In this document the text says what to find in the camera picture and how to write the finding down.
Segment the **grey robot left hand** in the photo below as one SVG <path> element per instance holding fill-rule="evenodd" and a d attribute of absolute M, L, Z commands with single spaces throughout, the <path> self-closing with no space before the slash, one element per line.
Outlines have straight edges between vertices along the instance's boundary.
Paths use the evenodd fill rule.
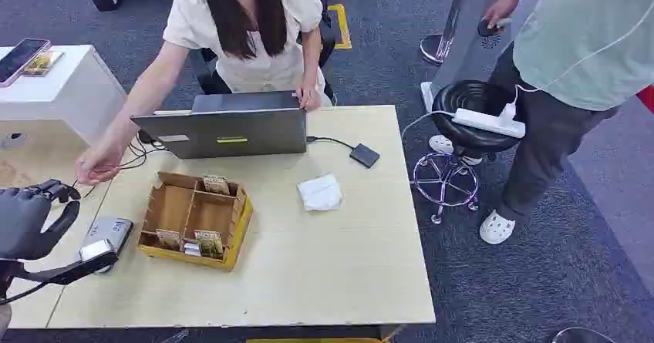
<path fill-rule="evenodd" d="M 65 206 L 47 229 L 52 202 Z M 81 195 L 59 180 L 1 190 L 1 259 L 35 261 L 47 256 L 79 215 Z"/>

